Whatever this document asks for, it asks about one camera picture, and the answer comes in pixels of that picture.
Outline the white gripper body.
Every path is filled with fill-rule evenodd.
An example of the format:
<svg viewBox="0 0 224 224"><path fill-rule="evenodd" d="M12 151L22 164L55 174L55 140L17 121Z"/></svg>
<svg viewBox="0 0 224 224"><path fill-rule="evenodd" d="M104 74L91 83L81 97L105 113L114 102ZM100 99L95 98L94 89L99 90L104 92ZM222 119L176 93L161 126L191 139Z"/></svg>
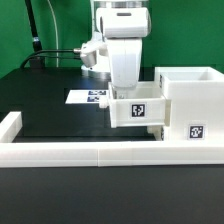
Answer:
<svg viewBox="0 0 224 224"><path fill-rule="evenodd" d="M148 9L97 8L96 28L102 39L82 45L80 57L84 65L92 67L97 63L97 51L107 54L113 87L134 89L139 80L142 39L150 32Z"/></svg>

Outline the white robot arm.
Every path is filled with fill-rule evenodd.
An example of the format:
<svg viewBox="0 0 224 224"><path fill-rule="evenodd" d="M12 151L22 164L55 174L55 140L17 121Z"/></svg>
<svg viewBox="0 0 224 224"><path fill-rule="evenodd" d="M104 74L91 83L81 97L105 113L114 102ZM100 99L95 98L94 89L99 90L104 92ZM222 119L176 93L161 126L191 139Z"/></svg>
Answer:
<svg viewBox="0 0 224 224"><path fill-rule="evenodd" d="M116 90L139 80L142 39L151 32L148 0L90 0L92 38L81 47L82 68L111 76Z"/></svg>

